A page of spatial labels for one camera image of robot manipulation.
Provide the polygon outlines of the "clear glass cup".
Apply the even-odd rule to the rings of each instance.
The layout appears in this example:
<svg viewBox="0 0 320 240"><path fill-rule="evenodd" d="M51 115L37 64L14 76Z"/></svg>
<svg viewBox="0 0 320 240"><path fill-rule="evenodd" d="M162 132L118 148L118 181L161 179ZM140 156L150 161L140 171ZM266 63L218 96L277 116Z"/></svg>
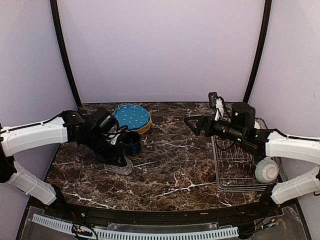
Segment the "clear glass cup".
<svg viewBox="0 0 320 240"><path fill-rule="evenodd" d="M132 172L133 169L133 163L132 161L124 157L125 160L125 166L116 166L111 164L104 164L104 170L110 173L120 174L120 175L128 175Z"/></svg>

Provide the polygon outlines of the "dark blue mug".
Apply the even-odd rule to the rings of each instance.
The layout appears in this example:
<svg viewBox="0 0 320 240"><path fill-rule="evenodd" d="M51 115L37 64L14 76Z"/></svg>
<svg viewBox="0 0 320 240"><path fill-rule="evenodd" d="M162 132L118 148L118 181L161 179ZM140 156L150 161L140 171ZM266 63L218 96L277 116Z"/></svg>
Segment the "dark blue mug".
<svg viewBox="0 0 320 240"><path fill-rule="evenodd" d="M138 155L142 150L140 134L135 131L126 132L122 137L122 146L127 156Z"/></svg>

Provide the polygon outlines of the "yellow polka dot plate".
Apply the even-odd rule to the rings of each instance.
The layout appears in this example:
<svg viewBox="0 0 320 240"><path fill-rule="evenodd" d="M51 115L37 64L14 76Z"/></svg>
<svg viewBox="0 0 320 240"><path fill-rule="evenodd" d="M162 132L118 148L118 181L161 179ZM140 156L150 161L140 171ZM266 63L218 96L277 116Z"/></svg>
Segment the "yellow polka dot plate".
<svg viewBox="0 0 320 240"><path fill-rule="evenodd" d="M143 127L146 127L146 126L152 126L153 121L152 121L151 114L150 114L149 112L147 112L147 114L148 114L148 122L147 122L146 124L144 124L144 125L143 125L142 127L140 127L140 128L127 128L126 131L127 131L127 132L133 131L133 132L138 133L137 131L138 131L139 129L141 129L141 128L143 128Z"/></svg>
<svg viewBox="0 0 320 240"><path fill-rule="evenodd" d="M137 130L137 132L140 135L144 135L145 133L147 133L150 130L151 126L146 126L146 127L142 127L140 129Z"/></svg>

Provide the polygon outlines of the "blue polka dot plate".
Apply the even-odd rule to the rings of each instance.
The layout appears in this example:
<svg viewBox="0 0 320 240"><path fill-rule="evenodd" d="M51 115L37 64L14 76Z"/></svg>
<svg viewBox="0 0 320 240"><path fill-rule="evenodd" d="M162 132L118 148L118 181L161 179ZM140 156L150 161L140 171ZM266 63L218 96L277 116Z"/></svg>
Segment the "blue polka dot plate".
<svg viewBox="0 0 320 240"><path fill-rule="evenodd" d="M149 112L138 105L121 105L113 112L119 126L127 126L128 130L138 130L144 127L150 120Z"/></svg>

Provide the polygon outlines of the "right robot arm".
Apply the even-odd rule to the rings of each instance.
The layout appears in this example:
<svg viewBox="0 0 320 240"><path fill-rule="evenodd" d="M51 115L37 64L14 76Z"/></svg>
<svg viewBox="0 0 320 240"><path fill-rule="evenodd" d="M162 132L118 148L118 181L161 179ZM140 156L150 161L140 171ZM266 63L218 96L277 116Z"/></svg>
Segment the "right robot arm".
<svg viewBox="0 0 320 240"><path fill-rule="evenodd" d="M217 136L238 144L249 154L259 158L288 158L314 163L316 166L293 179L277 183L268 196L255 205L255 213L266 217L291 199L320 190L320 139L287 135L278 129L257 129L254 120L215 120L211 116L186 117L184 123L195 135Z"/></svg>

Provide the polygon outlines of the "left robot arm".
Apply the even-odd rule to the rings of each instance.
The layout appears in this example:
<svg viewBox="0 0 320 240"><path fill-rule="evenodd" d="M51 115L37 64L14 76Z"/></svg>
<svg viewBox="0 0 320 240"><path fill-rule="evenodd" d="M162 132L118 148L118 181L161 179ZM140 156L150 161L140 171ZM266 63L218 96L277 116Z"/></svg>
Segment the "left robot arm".
<svg viewBox="0 0 320 240"><path fill-rule="evenodd" d="M101 157L109 168L121 170L129 164L119 142L121 130L109 133L118 121L105 108L82 115L66 110L51 119L0 130L0 182L50 206L60 218L67 218L70 206L58 187L46 183L23 168L14 155L29 149L63 143L77 143Z"/></svg>

